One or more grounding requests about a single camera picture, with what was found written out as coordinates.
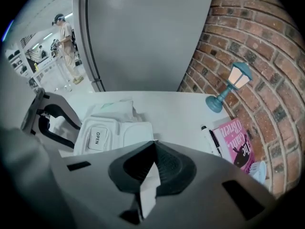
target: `small table lamp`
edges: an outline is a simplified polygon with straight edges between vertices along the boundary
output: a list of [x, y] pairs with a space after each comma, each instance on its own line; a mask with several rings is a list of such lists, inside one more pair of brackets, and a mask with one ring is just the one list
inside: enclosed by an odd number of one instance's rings
[[217, 97], [208, 96], [205, 100], [211, 110], [219, 113], [223, 109], [223, 100], [232, 90], [238, 90], [252, 80], [249, 66], [244, 62], [234, 62], [231, 68], [227, 88]]

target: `beige shirt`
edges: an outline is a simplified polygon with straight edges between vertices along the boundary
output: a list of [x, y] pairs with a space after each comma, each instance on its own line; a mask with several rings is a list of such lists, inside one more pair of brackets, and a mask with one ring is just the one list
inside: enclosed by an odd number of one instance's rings
[[[61, 40], [66, 38], [67, 36], [71, 36], [72, 38], [72, 27], [68, 22], [65, 22], [61, 27]], [[63, 50], [65, 53], [69, 54], [71, 52], [75, 52], [74, 45], [72, 43], [72, 40], [69, 40], [67, 42], [64, 42], [62, 44]]]

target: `pink book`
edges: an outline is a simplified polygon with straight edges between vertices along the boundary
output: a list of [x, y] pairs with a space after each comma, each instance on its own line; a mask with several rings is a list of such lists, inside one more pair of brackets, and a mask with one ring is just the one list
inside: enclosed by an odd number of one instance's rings
[[222, 157], [249, 173], [254, 153], [249, 136], [239, 119], [222, 124], [213, 132], [219, 142]]

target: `beige pants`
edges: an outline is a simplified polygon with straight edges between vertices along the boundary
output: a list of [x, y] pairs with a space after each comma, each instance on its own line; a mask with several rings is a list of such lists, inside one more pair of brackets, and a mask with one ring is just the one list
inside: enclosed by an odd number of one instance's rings
[[75, 79], [79, 78], [81, 74], [75, 66], [74, 52], [71, 52], [70, 50], [63, 50], [63, 59], [71, 76]]

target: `refrigerator door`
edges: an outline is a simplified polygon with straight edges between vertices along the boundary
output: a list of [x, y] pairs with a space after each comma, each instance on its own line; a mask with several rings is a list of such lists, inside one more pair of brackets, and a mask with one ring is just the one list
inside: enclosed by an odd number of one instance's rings
[[177, 91], [210, 3], [73, 0], [76, 41], [94, 89]]

